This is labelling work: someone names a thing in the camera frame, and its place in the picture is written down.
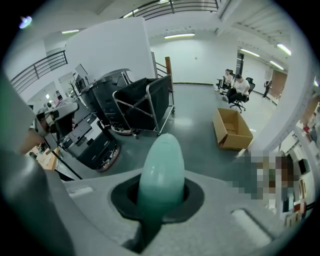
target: white partition wall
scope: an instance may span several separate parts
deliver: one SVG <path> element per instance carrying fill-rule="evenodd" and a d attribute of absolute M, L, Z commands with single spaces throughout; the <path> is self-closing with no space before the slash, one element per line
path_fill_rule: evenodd
<path fill-rule="evenodd" d="M 255 57 L 244 55 L 242 77 L 252 78 L 255 84 L 254 91 L 264 94 L 266 88 L 264 87 L 265 82 L 272 79 L 272 72 L 270 72 L 270 66 L 264 62 L 258 60 Z"/>
<path fill-rule="evenodd" d="M 161 35 L 151 38 L 150 45 L 156 62 L 165 64 L 170 56 L 174 82 L 215 84 L 226 69 L 236 72 L 237 38 L 231 34 L 196 31 L 192 37 L 171 39 Z"/>
<path fill-rule="evenodd" d="M 273 151 L 294 129 L 313 92 L 318 60 L 299 29 L 292 30 L 292 56 L 276 111 L 250 146 L 251 151 Z"/>
<path fill-rule="evenodd" d="M 145 20 L 121 18 L 91 26 L 66 44 L 68 63 L 82 64 L 90 81 L 113 70 L 128 68 L 136 80 L 155 78 Z"/>

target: desk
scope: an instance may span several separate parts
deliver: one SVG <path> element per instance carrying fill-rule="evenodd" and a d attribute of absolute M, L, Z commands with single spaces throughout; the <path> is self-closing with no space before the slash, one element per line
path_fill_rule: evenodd
<path fill-rule="evenodd" d="M 42 166 L 43 169 L 54 171 L 56 168 L 56 164 L 57 164 L 58 159 L 56 158 L 56 156 L 54 154 L 52 154 L 52 152 L 47 155 L 46 153 L 48 151 L 49 151 L 49 149 L 47 148 L 42 154 L 38 154 L 38 156 L 36 157 L 36 160 Z M 59 149 L 56 148 L 54 150 L 54 152 L 58 155 Z"/>

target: wooden panel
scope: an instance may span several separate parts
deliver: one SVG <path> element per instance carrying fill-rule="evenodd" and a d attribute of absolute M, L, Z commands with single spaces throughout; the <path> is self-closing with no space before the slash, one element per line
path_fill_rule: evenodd
<path fill-rule="evenodd" d="M 308 102 L 308 106 L 306 107 L 305 112 L 303 113 L 302 117 L 301 117 L 301 122 L 306 125 L 309 121 L 309 119 L 311 118 L 311 116 L 313 115 L 314 111 L 316 110 L 316 107 L 318 105 L 318 103 L 320 102 L 320 96 L 316 96 L 316 97 L 312 97 L 309 102 Z"/>
<path fill-rule="evenodd" d="M 56 168 L 56 163 L 57 163 L 57 158 L 54 154 L 46 154 L 49 149 L 47 148 L 42 154 L 39 154 L 36 158 L 38 163 L 42 166 L 43 169 L 45 170 L 52 170 L 54 171 Z M 59 154 L 59 149 L 56 148 L 54 152 L 58 155 Z"/>
<path fill-rule="evenodd" d="M 273 97 L 278 99 L 284 90 L 287 74 L 274 70 L 272 75 L 272 88 L 269 91 Z"/>
<path fill-rule="evenodd" d="M 165 66 L 166 66 L 166 73 L 168 75 L 171 75 L 171 86 L 169 87 L 171 90 L 173 90 L 173 84 L 172 82 L 174 81 L 173 78 L 172 78 L 172 69 L 171 69 L 171 61 L 170 61 L 170 57 L 167 56 L 164 58 L 165 60 Z"/>

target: gray plastic surface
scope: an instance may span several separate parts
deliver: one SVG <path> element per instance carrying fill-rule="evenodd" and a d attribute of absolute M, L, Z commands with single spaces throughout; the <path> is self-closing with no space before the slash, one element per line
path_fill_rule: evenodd
<path fill-rule="evenodd" d="M 81 181 L 66 182 L 68 192 L 90 187 L 91 192 L 73 196 L 82 213 L 103 234 L 122 245 L 134 239 L 139 227 L 137 221 L 123 218 L 110 201 L 112 189 L 130 179 L 141 170 Z M 204 204 L 189 220 L 183 223 L 163 225 L 143 255 L 246 255 L 259 248 L 246 235 L 231 215 L 237 209 L 245 209 L 272 238 L 284 230 L 283 223 L 259 200 L 249 194 L 239 193 L 238 188 L 226 182 L 186 171 L 185 177 L 196 182 L 204 191 Z"/>
<path fill-rule="evenodd" d="M 49 188 L 52 194 L 56 210 L 62 223 L 67 229 L 73 249 L 77 256 L 134 256 L 137 255 L 124 247 L 121 247 L 110 235 L 102 233 L 97 226 L 88 219 L 85 214 L 76 206 L 74 201 L 68 195 L 64 184 L 61 182 L 59 175 L 53 171 L 45 171 Z M 107 216 L 101 219 L 101 223 L 109 219 Z"/>

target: office chair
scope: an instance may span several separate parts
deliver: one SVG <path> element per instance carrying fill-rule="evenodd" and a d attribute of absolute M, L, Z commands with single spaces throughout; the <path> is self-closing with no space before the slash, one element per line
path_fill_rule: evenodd
<path fill-rule="evenodd" d="M 246 111 L 246 108 L 244 107 L 243 105 L 243 102 L 246 103 L 247 101 L 249 101 L 249 96 L 250 96 L 250 93 L 254 90 L 254 88 L 256 87 L 256 85 L 253 83 L 253 79 L 251 77 L 247 77 L 245 80 L 247 80 L 249 82 L 249 85 L 250 85 L 250 89 L 249 89 L 249 95 L 245 98 L 245 100 L 236 100 L 231 106 L 230 106 L 230 109 L 231 107 L 234 107 L 236 106 L 237 108 L 240 109 L 240 114 L 242 113 L 242 109 L 244 111 Z"/>
<path fill-rule="evenodd" d="M 232 79 L 232 81 L 233 81 L 233 80 L 235 80 L 236 75 L 233 73 L 233 71 L 231 69 L 229 69 L 229 70 L 230 70 L 230 75 L 233 77 L 233 79 Z M 226 80 L 225 77 L 223 77 L 223 80 L 221 80 L 221 81 L 223 81 L 220 86 L 220 89 L 222 89 L 222 91 L 220 92 L 221 95 L 225 95 L 228 92 L 228 90 L 231 88 L 231 84 L 225 85 L 225 80 Z"/>

